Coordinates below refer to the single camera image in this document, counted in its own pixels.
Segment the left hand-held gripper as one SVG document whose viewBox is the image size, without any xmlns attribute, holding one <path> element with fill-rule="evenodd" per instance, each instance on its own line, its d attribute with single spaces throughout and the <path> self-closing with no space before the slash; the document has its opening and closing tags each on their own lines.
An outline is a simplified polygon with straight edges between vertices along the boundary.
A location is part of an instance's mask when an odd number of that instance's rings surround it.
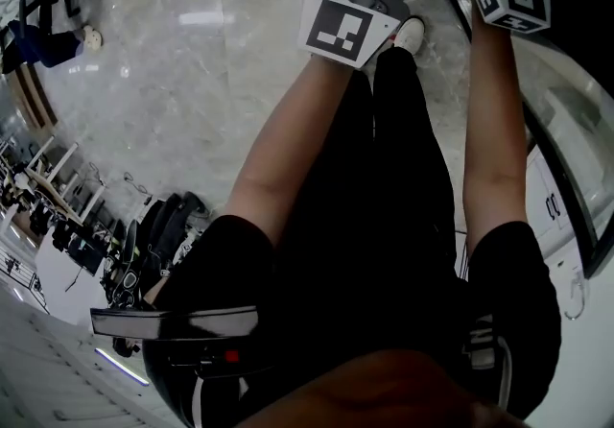
<svg viewBox="0 0 614 428">
<path fill-rule="evenodd" d="M 360 69 L 408 17 L 403 0 L 303 0 L 297 46 Z"/>
</svg>

